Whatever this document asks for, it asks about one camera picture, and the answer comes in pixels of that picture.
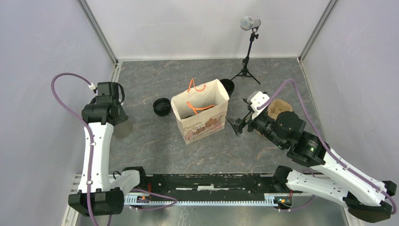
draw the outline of tripod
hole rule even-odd
[[[244,65],[244,67],[241,69],[241,71],[236,74],[236,76],[234,76],[231,80],[233,80],[235,77],[239,76],[239,77],[249,77],[249,78],[253,78],[255,79],[255,81],[259,84],[261,84],[248,70],[247,66],[248,66],[248,62],[249,62],[249,53],[251,52],[251,47],[252,47],[252,42],[255,39],[258,39],[259,34],[255,34],[254,30],[252,30],[252,34],[251,34],[251,38],[249,39],[250,43],[249,43],[249,49],[248,49],[248,53],[247,53],[247,57],[245,57],[245,59],[242,60],[242,63]]]

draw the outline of printed illustration on bag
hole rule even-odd
[[[220,112],[212,116],[205,124],[195,124],[187,128],[187,133],[184,136],[185,140],[194,140],[198,137],[204,137],[208,134],[216,132],[223,127],[223,118],[226,117],[227,112]]]

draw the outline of bag handle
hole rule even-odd
[[[204,88],[202,88],[202,89],[197,89],[197,87],[195,87],[194,79],[191,79],[190,84],[189,84],[189,86],[188,86],[187,92],[190,92],[190,89],[191,89],[191,85],[192,85],[192,84],[194,85],[194,89],[195,89],[196,91],[198,91],[198,92],[203,91],[203,90],[205,89],[205,87],[206,87],[206,85],[204,85]],[[199,108],[199,107],[193,107],[193,106],[190,104],[190,102],[187,101],[187,106],[188,106],[189,108],[191,108],[191,109],[195,112],[195,114],[198,114],[196,110],[206,110],[206,109],[209,109],[209,108],[211,108],[211,107],[214,107],[215,105],[209,105],[208,107]]]

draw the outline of black cap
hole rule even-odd
[[[152,107],[154,108],[154,112],[159,115],[159,116],[165,116],[169,114],[170,109],[172,109],[172,106],[170,105],[170,100],[167,98],[161,98],[158,99],[152,104]]]

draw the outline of paper bag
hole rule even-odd
[[[189,144],[224,129],[229,95],[216,79],[172,97],[171,104],[180,133],[186,144]],[[207,110],[196,110],[196,114],[189,105],[197,109],[215,106]]]

